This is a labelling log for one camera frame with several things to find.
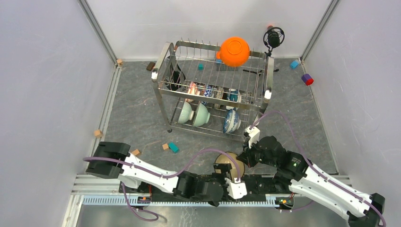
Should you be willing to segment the brown glazed bowl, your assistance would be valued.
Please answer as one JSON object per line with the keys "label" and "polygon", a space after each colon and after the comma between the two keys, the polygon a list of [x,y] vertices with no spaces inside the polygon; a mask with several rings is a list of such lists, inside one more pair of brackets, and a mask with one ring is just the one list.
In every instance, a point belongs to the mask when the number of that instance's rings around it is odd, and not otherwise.
{"label": "brown glazed bowl", "polygon": [[229,159],[227,156],[222,155],[222,154],[220,154],[216,158],[214,164],[216,164],[216,165],[223,164],[226,166],[228,164],[230,164],[231,169],[230,169],[229,173],[231,176],[231,180],[235,180],[238,177],[242,178],[244,175],[244,172],[245,172],[245,164],[242,161],[236,159],[237,154],[232,153],[232,152],[227,152],[227,154],[232,157],[232,159],[236,162],[237,166],[234,164],[234,162],[231,159]]}

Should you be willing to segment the blue white floral bowl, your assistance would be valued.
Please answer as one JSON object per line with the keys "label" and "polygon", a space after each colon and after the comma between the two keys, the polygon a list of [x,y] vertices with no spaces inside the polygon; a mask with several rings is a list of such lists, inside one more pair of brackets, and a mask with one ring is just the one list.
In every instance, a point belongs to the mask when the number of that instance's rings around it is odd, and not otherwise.
{"label": "blue white floral bowl", "polygon": [[231,109],[227,112],[222,131],[225,134],[233,133],[239,129],[240,125],[241,119],[239,114],[234,109]]}

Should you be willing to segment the celadon green bowl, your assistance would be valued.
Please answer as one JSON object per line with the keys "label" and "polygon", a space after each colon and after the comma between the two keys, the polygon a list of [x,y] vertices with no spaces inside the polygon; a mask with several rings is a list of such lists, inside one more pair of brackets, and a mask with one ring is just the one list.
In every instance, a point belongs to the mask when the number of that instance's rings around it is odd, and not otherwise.
{"label": "celadon green bowl", "polygon": [[203,104],[199,104],[195,113],[195,119],[193,120],[193,127],[200,127],[206,123],[208,123],[210,118],[210,113],[207,110],[206,106]]}

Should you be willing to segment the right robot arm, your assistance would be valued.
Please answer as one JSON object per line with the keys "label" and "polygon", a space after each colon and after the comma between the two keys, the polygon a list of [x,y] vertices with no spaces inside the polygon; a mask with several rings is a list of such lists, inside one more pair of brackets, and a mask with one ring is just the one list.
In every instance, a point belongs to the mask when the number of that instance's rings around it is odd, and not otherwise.
{"label": "right robot arm", "polygon": [[283,148],[274,136],[244,136],[238,159],[249,167],[258,163],[275,167],[276,192],[303,195],[341,216],[350,227],[386,226],[382,195],[360,192],[333,178],[302,154]]}

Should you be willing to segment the teal block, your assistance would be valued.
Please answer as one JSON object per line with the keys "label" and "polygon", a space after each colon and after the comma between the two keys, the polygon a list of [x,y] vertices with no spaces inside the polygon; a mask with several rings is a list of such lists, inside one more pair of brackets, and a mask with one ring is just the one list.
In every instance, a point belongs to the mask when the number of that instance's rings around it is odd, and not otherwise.
{"label": "teal block", "polygon": [[179,148],[178,148],[173,142],[168,143],[168,147],[169,147],[174,153],[178,153],[178,152],[179,152]]}

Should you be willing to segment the pale green bowl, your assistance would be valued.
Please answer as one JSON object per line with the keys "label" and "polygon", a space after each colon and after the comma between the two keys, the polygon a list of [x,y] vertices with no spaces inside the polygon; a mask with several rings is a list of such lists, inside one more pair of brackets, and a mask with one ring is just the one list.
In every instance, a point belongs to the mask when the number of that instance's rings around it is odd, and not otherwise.
{"label": "pale green bowl", "polygon": [[194,113],[195,112],[192,110],[192,106],[188,102],[184,101],[177,122],[178,123],[186,123],[187,121],[192,120]]}

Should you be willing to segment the dark patterned bowl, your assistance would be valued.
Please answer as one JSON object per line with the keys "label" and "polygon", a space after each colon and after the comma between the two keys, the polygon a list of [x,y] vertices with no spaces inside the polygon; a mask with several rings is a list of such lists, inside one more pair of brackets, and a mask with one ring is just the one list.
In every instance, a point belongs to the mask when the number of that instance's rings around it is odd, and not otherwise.
{"label": "dark patterned bowl", "polygon": [[[224,95],[224,89],[222,87],[218,87],[216,94],[215,94],[215,98],[220,100],[223,98],[223,95]],[[219,109],[220,106],[221,106],[221,104],[218,104],[218,103],[213,104],[214,109]]]}

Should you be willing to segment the blue zigzag patterned bowl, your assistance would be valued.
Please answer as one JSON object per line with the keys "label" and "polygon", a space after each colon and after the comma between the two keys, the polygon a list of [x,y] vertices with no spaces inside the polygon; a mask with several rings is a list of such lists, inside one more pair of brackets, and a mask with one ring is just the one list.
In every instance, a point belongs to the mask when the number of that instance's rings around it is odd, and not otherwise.
{"label": "blue zigzag patterned bowl", "polygon": [[205,97],[214,97],[214,89],[211,85],[206,85],[204,90],[202,91],[202,95]]}

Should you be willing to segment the pink patterned bowl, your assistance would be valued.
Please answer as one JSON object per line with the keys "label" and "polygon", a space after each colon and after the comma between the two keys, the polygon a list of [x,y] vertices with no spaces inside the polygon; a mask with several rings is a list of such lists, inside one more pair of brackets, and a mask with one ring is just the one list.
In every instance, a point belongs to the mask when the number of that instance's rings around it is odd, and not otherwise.
{"label": "pink patterned bowl", "polygon": [[[198,89],[198,85],[196,83],[194,83],[194,82],[191,82],[190,85],[189,85],[189,89],[187,91],[187,94],[200,95],[200,93],[201,92]],[[184,101],[187,102],[187,103],[192,103],[194,100],[190,99],[190,98],[185,98]]]}

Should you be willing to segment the light blue block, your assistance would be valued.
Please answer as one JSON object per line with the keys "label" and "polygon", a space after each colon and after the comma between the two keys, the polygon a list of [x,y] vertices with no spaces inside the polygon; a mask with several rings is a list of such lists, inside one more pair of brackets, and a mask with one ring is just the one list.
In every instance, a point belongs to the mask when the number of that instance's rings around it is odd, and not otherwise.
{"label": "light blue block", "polygon": [[295,59],[294,61],[291,62],[290,68],[296,69],[300,64],[301,64],[301,61],[299,59]]}

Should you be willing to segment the orange plastic bowl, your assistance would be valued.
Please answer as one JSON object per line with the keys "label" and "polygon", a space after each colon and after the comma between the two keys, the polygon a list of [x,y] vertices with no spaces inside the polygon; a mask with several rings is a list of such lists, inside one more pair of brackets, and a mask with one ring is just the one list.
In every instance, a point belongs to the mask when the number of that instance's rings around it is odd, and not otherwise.
{"label": "orange plastic bowl", "polygon": [[222,43],[216,58],[229,67],[239,67],[248,61],[249,56],[248,43],[240,37],[233,36]]}

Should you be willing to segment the black microphone on tripod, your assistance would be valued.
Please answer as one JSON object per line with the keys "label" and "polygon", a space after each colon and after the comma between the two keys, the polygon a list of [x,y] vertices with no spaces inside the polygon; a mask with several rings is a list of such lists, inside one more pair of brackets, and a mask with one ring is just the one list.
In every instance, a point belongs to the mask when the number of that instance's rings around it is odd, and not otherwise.
{"label": "black microphone on tripod", "polygon": [[271,57],[272,50],[279,47],[285,39],[284,31],[277,26],[268,26],[267,31],[263,35],[263,44],[268,48],[267,52],[264,52],[265,57],[263,64],[266,63],[268,57]]}

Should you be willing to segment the dark brown block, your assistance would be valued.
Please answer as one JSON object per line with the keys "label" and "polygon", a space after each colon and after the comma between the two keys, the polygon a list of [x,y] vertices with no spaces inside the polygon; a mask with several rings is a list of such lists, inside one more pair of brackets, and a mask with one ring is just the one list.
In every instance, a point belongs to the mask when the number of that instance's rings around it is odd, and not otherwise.
{"label": "dark brown block", "polygon": [[147,71],[152,71],[152,70],[154,69],[155,65],[156,65],[155,62],[150,62],[150,63],[147,65],[146,70],[147,70]]}

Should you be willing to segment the tan wooden cube left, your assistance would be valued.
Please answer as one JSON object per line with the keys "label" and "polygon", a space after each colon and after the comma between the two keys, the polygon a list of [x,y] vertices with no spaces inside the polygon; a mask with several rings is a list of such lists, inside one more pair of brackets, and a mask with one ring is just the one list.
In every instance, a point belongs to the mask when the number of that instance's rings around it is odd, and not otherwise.
{"label": "tan wooden cube left", "polygon": [[93,134],[94,134],[94,136],[96,137],[96,138],[102,138],[103,137],[103,132],[101,131],[101,130],[95,130],[94,132],[93,132]]}

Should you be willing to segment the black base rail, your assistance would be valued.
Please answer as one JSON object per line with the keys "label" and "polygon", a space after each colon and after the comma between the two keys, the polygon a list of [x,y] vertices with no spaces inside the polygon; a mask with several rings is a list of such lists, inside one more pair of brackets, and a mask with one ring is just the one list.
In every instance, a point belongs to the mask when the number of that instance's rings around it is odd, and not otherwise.
{"label": "black base rail", "polygon": [[207,182],[215,182],[215,186],[211,186],[211,192],[215,192],[217,195],[212,195],[207,192],[174,192],[166,193],[162,192],[155,186],[148,183],[140,183],[138,188],[130,188],[123,186],[120,183],[119,192],[123,193],[148,193],[149,199],[140,199],[141,202],[152,201],[152,202],[194,202],[201,203],[207,202],[212,206],[228,202],[261,202],[265,201],[266,194],[291,194],[290,190],[286,187],[277,189],[275,181],[272,177],[266,175],[245,175],[242,180],[245,182],[247,194],[240,199],[233,199],[228,195],[227,186],[222,185],[221,189],[217,186],[219,183],[223,183],[223,178],[217,177],[215,174],[212,175],[200,175],[199,180],[205,180]]}

